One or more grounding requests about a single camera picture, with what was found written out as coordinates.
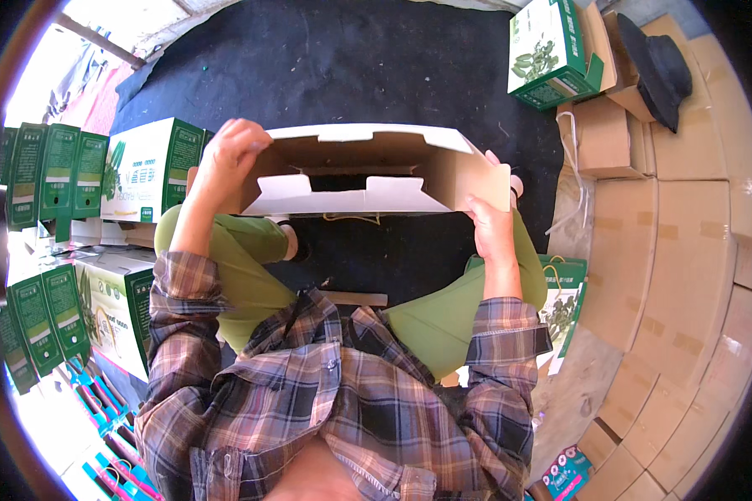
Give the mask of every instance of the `printed vegetable image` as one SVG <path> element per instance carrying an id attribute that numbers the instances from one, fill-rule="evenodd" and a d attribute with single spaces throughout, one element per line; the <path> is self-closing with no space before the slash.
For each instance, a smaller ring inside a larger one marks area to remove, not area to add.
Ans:
<path id="1" fill-rule="evenodd" d="M 125 141 L 120 141 L 111 152 L 111 160 L 106 162 L 106 169 L 103 173 L 103 195 L 106 200 L 112 200 L 117 192 L 122 193 L 120 176 L 117 170 L 122 162 L 122 154 L 125 153 Z"/>
<path id="2" fill-rule="evenodd" d="M 554 42 L 549 40 L 542 46 L 541 42 L 535 44 L 535 51 L 531 54 L 522 54 L 516 57 L 515 64 L 510 68 L 518 78 L 523 78 L 526 84 L 532 80 L 549 73 L 554 66 L 560 63 L 560 58 L 552 56 Z"/>
<path id="3" fill-rule="evenodd" d="M 552 342 L 554 342 L 560 334 L 564 334 L 568 331 L 576 309 L 577 302 L 574 301 L 573 296 L 569 296 L 565 303 L 560 299 L 554 301 L 554 307 L 551 309 L 551 312 L 544 315 L 545 318 L 543 319 L 546 322 L 546 325 L 549 326 L 549 336 L 551 337 Z"/>

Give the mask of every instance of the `green pants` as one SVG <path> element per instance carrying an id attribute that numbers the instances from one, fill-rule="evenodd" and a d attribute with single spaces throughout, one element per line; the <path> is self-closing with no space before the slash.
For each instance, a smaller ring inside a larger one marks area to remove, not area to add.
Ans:
<path id="1" fill-rule="evenodd" d="M 180 209 L 176 206 L 162 215 L 155 235 L 157 254 L 170 247 Z M 543 269 L 521 215 L 516 210 L 513 215 L 523 300 L 540 309 L 547 293 Z M 286 235 L 270 220 L 215 216 L 209 255 L 217 263 L 223 295 L 236 307 L 218 316 L 220 334 L 237 353 L 260 322 L 296 300 L 295 294 L 262 267 L 281 260 L 286 251 Z M 465 361 L 483 288 L 484 266 L 471 267 L 436 293 L 384 310 L 395 335 L 436 379 L 451 374 Z"/>

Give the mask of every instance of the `plaid shirt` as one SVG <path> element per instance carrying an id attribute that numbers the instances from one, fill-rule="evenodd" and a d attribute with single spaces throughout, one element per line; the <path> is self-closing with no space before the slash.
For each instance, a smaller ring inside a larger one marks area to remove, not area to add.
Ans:
<path id="1" fill-rule="evenodd" d="M 216 264 L 162 253 L 150 294 L 150 386 L 135 422 L 168 501 L 263 498 L 315 435 L 365 499 L 522 499 L 535 356 L 551 349 L 533 306 L 482 301 L 457 416 L 380 312 L 342 318 L 317 290 L 263 321 L 221 371 Z"/>

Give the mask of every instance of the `finger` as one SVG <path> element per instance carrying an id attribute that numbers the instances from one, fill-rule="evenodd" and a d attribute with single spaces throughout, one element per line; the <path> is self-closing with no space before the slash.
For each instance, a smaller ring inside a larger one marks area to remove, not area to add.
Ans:
<path id="1" fill-rule="evenodd" d="M 487 150 L 484 155 L 490 160 L 490 163 L 493 165 L 499 165 L 501 164 L 501 160 L 499 160 L 499 157 L 495 155 L 495 153 L 491 152 L 490 150 Z"/>
<path id="2" fill-rule="evenodd" d="M 479 221 L 480 223 L 485 224 L 490 222 L 491 215 L 496 209 L 478 196 L 469 195 L 465 200 L 471 208 L 471 211 L 473 211 L 476 216 L 474 221 Z"/>

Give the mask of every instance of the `stack of cardboard boxes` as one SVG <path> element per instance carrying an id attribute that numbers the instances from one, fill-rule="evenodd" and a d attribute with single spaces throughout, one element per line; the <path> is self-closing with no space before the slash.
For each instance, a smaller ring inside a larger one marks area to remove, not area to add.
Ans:
<path id="1" fill-rule="evenodd" d="M 752 111 L 712 35 L 689 42 L 669 16 L 643 31 L 691 69 L 678 133 L 640 109 L 617 43 L 619 87 L 572 107 L 580 171 L 599 179 L 579 322 L 625 352 L 579 444 L 597 468 L 581 501 L 684 498 L 752 375 Z"/>

